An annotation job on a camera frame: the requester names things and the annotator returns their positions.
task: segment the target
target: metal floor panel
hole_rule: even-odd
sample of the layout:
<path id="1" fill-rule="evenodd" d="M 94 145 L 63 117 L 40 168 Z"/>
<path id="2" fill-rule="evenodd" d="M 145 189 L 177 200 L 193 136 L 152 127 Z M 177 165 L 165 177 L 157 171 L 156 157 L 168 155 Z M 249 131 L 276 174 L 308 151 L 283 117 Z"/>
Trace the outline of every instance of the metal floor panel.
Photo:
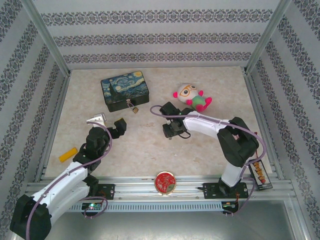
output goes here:
<path id="1" fill-rule="evenodd" d="M 46 240 L 293 240 L 283 201 L 252 201 L 239 214 L 108 212 L 94 219 L 65 213 Z"/>

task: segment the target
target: black mounting bracket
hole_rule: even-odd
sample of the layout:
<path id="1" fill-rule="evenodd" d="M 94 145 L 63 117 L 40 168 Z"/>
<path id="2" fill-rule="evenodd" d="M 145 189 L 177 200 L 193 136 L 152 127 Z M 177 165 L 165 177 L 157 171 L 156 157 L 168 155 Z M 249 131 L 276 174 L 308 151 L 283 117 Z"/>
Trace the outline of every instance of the black mounting bracket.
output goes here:
<path id="1" fill-rule="evenodd" d="M 220 191 L 219 186 L 218 182 L 205 182 L 202 187 L 198 187 L 198 189 L 203 191 L 204 199 L 236 199 L 237 193 L 239 199 L 247 199 L 249 196 L 245 182 L 239 182 L 229 196 L 225 196 Z"/>
<path id="2" fill-rule="evenodd" d="M 95 196 L 113 200 L 115 196 L 115 187 L 116 185 L 114 184 L 99 184 Z"/>

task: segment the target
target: pink plush arm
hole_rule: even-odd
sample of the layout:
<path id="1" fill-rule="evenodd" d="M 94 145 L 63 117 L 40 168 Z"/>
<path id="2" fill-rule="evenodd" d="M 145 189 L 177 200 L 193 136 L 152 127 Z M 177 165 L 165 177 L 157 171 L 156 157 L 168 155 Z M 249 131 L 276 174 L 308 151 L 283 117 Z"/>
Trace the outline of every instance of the pink plush arm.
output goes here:
<path id="1" fill-rule="evenodd" d="M 192 105 L 192 100 L 188 99 L 185 103 L 190 106 Z"/>

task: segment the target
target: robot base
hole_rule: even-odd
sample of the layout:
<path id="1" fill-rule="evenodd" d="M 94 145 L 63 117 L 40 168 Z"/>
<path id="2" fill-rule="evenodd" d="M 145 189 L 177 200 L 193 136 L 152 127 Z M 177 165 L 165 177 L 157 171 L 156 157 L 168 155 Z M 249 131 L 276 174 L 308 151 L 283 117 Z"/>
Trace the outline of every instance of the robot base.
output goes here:
<path id="1" fill-rule="evenodd" d="M 249 196 L 245 182 L 239 182 L 228 196 L 220 191 L 220 184 L 218 182 L 205 182 L 202 186 L 199 189 L 203 190 L 204 199 L 236 199 L 237 193 L 239 199 L 246 199 Z"/>

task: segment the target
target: red lid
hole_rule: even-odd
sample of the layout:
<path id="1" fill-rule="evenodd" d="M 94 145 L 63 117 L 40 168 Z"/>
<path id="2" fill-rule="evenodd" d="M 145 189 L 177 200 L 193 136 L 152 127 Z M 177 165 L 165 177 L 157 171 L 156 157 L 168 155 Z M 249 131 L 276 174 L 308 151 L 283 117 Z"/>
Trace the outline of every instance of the red lid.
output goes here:
<path id="1" fill-rule="evenodd" d="M 176 178 L 170 172 L 160 172 L 154 180 L 154 186 L 159 193 L 169 194 L 176 187 Z"/>

